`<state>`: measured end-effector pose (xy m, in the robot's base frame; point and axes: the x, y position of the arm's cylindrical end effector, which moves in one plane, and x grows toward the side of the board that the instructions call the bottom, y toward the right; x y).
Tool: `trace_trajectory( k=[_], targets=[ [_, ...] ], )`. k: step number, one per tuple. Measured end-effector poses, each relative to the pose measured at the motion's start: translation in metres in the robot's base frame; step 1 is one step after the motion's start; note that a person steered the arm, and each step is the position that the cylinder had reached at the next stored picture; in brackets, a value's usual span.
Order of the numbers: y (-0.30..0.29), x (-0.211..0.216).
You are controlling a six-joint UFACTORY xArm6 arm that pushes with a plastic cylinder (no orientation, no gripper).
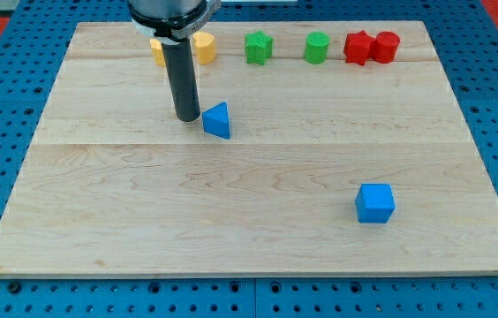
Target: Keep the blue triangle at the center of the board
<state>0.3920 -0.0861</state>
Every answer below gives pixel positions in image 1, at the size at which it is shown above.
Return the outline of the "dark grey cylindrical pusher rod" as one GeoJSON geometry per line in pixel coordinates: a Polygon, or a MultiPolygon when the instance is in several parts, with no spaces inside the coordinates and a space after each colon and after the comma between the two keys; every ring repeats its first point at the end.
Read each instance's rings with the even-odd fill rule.
{"type": "Polygon", "coordinates": [[[190,40],[163,44],[162,53],[177,118],[192,122],[200,116],[200,103],[190,40]]]}

